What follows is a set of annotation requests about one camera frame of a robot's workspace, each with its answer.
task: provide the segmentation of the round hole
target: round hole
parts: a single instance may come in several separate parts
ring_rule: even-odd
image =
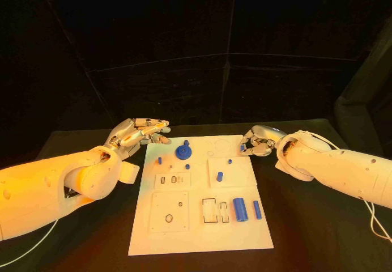
[[[171,221],[173,221],[173,216],[168,214],[168,215],[165,216],[165,222],[170,223]]]

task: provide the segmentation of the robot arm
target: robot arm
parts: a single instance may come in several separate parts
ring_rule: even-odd
[[[249,139],[253,147],[246,149]],[[317,178],[348,196],[392,209],[392,161],[351,150],[331,150],[328,143],[307,131],[286,135],[268,126],[253,126],[242,139],[240,153],[266,156],[275,148],[275,167],[294,178]]]
[[[119,180],[132,184],[138,166],[125,160],[139,144],[170,140],[168,122],[127,119],[111,131],[103,146],[26,163],[0,171],[0,241],[40,228],[85,204],[103,198]],[[65,187],[76,192],[65,194]]]

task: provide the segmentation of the white board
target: white board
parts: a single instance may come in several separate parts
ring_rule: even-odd
[[[274,248],[252,164],[237,152],[240,139],[240,135],[186,137],[171,138],[170,145],[148,145],[128,255]],[[180,160],[174,150],[184,140],[191,157]],[[217,172],[223,172],[220,182]],[[235,218],[237,197],[245,202],[245,222]]]

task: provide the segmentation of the black table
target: black table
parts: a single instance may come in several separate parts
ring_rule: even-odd
[[[286,133],[298,129],[346,147],[324,119],[259,123]],[[243,134],[255,124],[176,126],[168,137]],[[109,130],[54,131],[37,159],[101,145]],[[62,218],[39,247],[10,271],[392,271],[392,244],[369,229],[363,201],[317,181],[304,182],[275,169],[275,153],[252,156],[274,249],[127,256],[137,208],[145,146],[128,158],[139,165],[134,185],[118,183],[109,196]],[[392,211],[376,207],[392,232]],[[40,240],[50,225],[0,242],[0,264]]]

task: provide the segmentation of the white cable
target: white cable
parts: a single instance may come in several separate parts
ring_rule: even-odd
[[[34,246],[30,248],[30,250],[29,250],[23,255],[20,255],[14,260],[11,260],[10,262],[7,262],[7,263],[4,263],[3,265],[0,265],[0,267],[4,267],[5,265],[10,265],[13,262],[16,262],[21,257],[24,257],[24,256],[30,253],[30,251],[37,247],[37,245],[40,244],[40,242],[43,241],[43,239],[46,238],[46,236],[49,235],[50,231],[53,230],[53,227],[54,227],[54,225],[56,225],[56,223],[57,223],[57,220],[54,221],[53,226],[52,226],[52,228],[49,229],[46,235],[41,237],[41,239],[40,239],[39,242],[34,244]]]
[[[312,133],[312,132],[308,132],[308,131],[302,131],[302,132],[305,132],[305,133],[308,133],[308,134],[311,134],[314,137],[317,137],[320,140],[323,140],[325,143],[328,143],[335,149],[340,149],[323,136],[320,136],[318,134],[315,134],[315,133]],[[370,208],[370,206],[369,206],[369,204],[367,204],[367,201],[366,200],[363,200],[364,201],[364,204],[366,204],[366,206],[367,206],[367,209],[369,209],[369,212],[370,212],[370,215],[372,215],[372,217],[370,217],[370,229],[372,229],[372,232],[373,232],[373,234],[377,236],[377,237],[380,237],[380,238],[383,238],[383,239],[386,239],[386,240],[389,240],[390,241],[390,243],[392,243],[392,238],[389,237],[389,234],[387,234],[387,232],[386,232],[386,230],[384,230],[384,228],[383,228],[383,226],[382,226],[382,224],[380,224],[380,222],[377,221],[377,218],[376,218],[376,209],[374,209],[374,204],[370,202],[370,204],[372,204],[372,208]],[[374,228],[373,228],[373,222],[376,221],[376,223],[377,223],[377,225],[379,225],[379,228],[382,229],[382,231],[383,231],[383,234],[384,234],[384,236],[382,236],[382,235],[379,235],[377,233],[376,233],[376,231],[374,231]]]

